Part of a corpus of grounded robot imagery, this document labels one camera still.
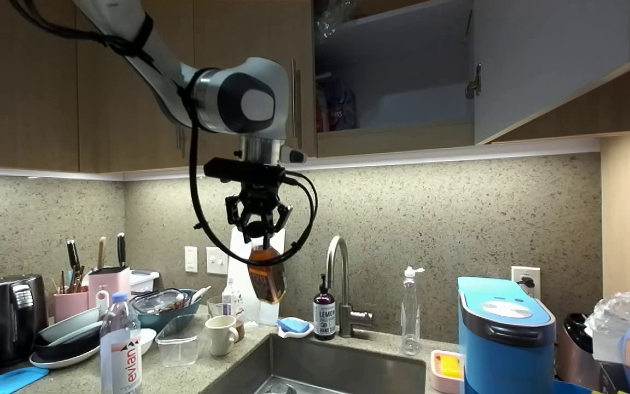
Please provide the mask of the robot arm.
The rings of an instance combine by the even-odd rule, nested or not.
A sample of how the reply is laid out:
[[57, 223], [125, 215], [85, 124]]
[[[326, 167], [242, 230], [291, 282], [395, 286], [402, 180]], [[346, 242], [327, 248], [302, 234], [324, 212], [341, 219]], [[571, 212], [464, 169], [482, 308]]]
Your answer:
[[278, 195], [286, 181], [286, 171], [279, 167], [291, 109], [286, 69], [265, 57], [246, 57], [231, 68], [195, 68], [178, 62], [160, 37], [141, 0], [72, 2], [92, 22], [100, 41], [140, 74], [161, 112], [189, 132], [187, 169], [196, 227], [215, 239], [195, 187], [199, 134], [236, 136], [241, 157], [211, 157], [204, 164], [204, 173], [241, 183], [241, 193], [225, 199], [227, 223], [245, 240], [269, 246], [291, 215]]

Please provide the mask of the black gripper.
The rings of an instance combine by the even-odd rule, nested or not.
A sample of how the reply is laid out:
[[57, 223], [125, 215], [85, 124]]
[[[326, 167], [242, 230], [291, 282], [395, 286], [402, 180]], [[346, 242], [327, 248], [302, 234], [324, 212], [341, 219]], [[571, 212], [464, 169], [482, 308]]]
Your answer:
[[272, 248], [272, 237], [286, 226], [291, 207], [279, 202], [278, 191], [297, 187], [292, 173], [282, 167], [211, 157], [204, 173], [221, 181], [239, 181], [241, 191], [225, 199], [227, 223], [236, 226], [245, 242], [259, 239], [265, 249]]

